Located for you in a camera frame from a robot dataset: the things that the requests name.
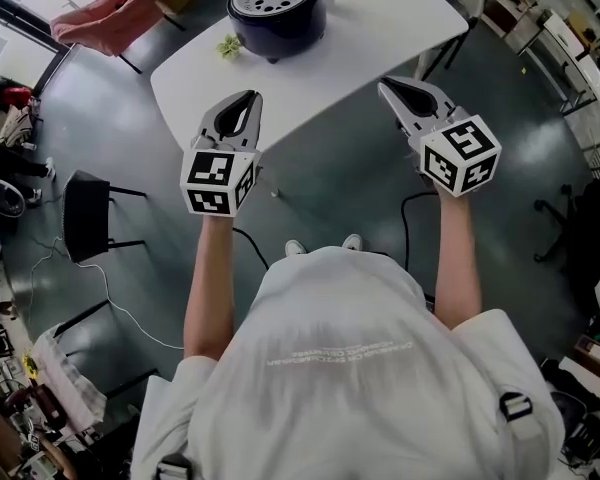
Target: white table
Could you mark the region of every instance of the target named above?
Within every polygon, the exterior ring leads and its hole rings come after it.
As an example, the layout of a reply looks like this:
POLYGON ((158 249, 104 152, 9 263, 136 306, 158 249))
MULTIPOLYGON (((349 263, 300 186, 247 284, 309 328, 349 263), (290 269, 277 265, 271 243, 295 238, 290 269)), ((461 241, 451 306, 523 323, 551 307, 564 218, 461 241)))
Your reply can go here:
POLYGON ((244 49, 235 61, 222 60, 216 45, 234 33, 224 18, 158 67, 151 84, 184 150, 210 107, 238 91, 260 92, 258 149, 264 151, 365 84, 466 30, 444 0, 335 0, 324 37, 272 65, 244 49))
POLYGON ((560 51, 566 55, 568 59, 567 75, 571 75, 571 79, 573 79, 574 74, 582 77, 590 93, 587 100, 582 101, 579 97, 572 108, 563 112, 563 115, 569 115, 594 101, 600 101, 600 69, 596 66, 591 55, 581 57, 584 53, 584 46, 556 13, 551 14, 551 17, 542 24, 540 30, 518 52, 518 55, 525 53, 540 38, 543 32, 546 32, 552 39, 552 44, 557 44, 560 51))

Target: gray floor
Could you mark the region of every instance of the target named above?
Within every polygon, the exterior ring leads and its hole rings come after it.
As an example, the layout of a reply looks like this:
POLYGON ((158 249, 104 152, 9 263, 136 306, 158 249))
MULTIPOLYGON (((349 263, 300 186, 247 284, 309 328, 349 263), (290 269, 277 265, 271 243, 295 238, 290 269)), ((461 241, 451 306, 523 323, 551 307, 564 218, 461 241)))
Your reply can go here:
MULTIPOLYGON (((170 53, 217 19, 223 0, 199 0, 182 18, 180 33, 163 23, 136 43, 128 57, 145 69, 136 75, 120 60, 79 50, 43 94, 36 158, 52 155, 58 179, 34 180, 44 199, 61 193, 75 169, 112 184, 146 191, 149 199, 116 196, 110 235, 142 238, 147 247, 111 251, 95 258, 107 272, 111 297, 131 311, 154 336, 182 343, 200 219, 186 212, 178 177, 182 159, 154 101, 149 74, 170 53)), ((559 203, 559 187, 576 192, 590 174, 576 141, 533 72, 522 74, 516 57, 486 26, 465 43, 437 83, 457 103, 480 113, 502 142, 495 180, 472 197, 479 268, 486 307, 511 316, 538 359, 560 357, 573 346, 585 318, 575 308, 559 262, 537 265, 535 250, 555 237, 556 227, 537 214, 542 197, 559 203)), ((405 65, 398 74, 409 74, 405 65)), ((283 193, 273 199, 257 186, 236 225, 248 231, 273 262, 284 243, 297 238, 309 248, 338 244, 351 232, 369 249, 403 261, 400 202, 421 191, 421 180, 405 159, 408 147, 373 84, 312 120, 264 156, 283 193)), ((61 205, 46 204, 20 219, 4 260, 17 303, 35 339, 45 329, 105 298, 100 272, 80 269, 55 254, 35 272, 35 298, 28 312, 30 269, 61 235, 61 205)), ((411 272, 432 293, 438 254, 439 211, 433 198, 407 208, 411 272)), ((246 314, 264 269, 251 246, 235 236, 237 321, 246 314)), ((124 314, 103 309, 63 338, 72 361, 103 391, 147 368, 170 378, 181 357, 150 341, 124 314)))

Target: pink chair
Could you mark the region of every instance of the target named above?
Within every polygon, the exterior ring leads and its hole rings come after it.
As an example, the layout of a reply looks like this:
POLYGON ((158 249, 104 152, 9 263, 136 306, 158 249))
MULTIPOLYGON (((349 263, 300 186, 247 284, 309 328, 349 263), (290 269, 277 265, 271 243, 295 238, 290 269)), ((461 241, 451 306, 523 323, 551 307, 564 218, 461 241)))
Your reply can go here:
POLYGON ((162 18, 179 30, 179 23, 164 15, 156 0, 96 0, 51 22, 51 35, 62 44, 77 43, 109 57, 120 57, 140 71, 122 53, 162 18))

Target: white cable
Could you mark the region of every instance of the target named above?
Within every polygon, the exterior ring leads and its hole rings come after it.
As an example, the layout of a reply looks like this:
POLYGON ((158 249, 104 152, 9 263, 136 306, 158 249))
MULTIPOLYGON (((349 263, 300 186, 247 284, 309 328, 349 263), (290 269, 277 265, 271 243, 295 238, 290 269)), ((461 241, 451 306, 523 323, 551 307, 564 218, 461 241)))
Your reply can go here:
MULTIPOLYGON (((31 308, 32 308, 32 304, 33 304, 33 291, 34 291, 34 286, 33 286, 33 272, 38 267, 38 265, 40 265, 40 263, 42 263, 45 260, 50 259, 53 256, 53 253, 57 251, 57 249, 55 248, 56 242, 62 242, 62 238, 60 238, 58 236, 55 237, 53 239, 53 243, 51 244, 51 252, 47 256, 44 256, 44 257, 40 258, 38 260, 38 262, 31 268, 31 299, 29 299, 29 316, 28 316, 28 319, 27 319, 27 324, 31 323, 31 308)), ((104 270, 102 270, 102 267, 100 265, 96 265, 96 264, 92 264, 92 265, 80 265, 79 263, 76 263, 76 265, 78 267, 80 267, 80 268, 94 268, 95 267, 98 270, 100 270, 100 272, 102 273, 102 277, 104 278, 104 287, 105 287, 105 290, 107 291, 107 300, 109 301, 109 304, 111 304, 118 311, 122 311, 129 318, 131 318, 131 320, 133 320, 133 323, 136 324, 136 326, 138 327, 138 329, 140 329, 140 331, 142 331, 142 333, 145 336, 147 336, 147 338, 155 341, 156 343, 159 343, 163 347, 172 348, 174 350, 184 350, 184 347, 175 347, 173 345, 169 345, 168 343, 164 343, 163 341, 160 341, 159 339, 154 338, 153 336, 151 336, 151 334, 149 334, 147 331, 145 331, 142 328, 142 326, 140 325, 140 323, 136 320, 136 318, 131 313, 129 313, 129 311, 127 311, 124 308, 121 308, 115 302, 113 302, 111 300, 111 296, 109 295, 109 281, 107 280, 107 274, 105 274, 104 270)))

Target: shoe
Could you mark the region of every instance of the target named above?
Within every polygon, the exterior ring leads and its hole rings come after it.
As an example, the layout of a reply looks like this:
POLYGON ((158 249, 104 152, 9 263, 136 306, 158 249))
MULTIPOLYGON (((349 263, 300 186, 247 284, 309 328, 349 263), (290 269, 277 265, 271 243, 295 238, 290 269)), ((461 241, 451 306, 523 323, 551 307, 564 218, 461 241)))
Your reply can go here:
POLYGON ((34 188, 33 189, 33 197, 30 197, 29 199, 27 199, 26 202, 28 205, 38 204, 40 202, 40 199, 42 199, 42 189, 34 188))
POLYGON ((284 246, 284 252, 289 256, 295 256, 296 254, 307 254, 307 250, 304 245, 302 245, 297 240, 289 240, 284 246))
POLYGON ((360 235, 349 235, 344 243, 342 244, 344 249, 350 249, 352 251, 362 250, 362 237, 360 235))
POLYGON ((47 178, 51 178, 51 180, 56 179, 56 169, 53 167, 53 158, 47 158, 47 163, 45 164, 47 167, 47 178))

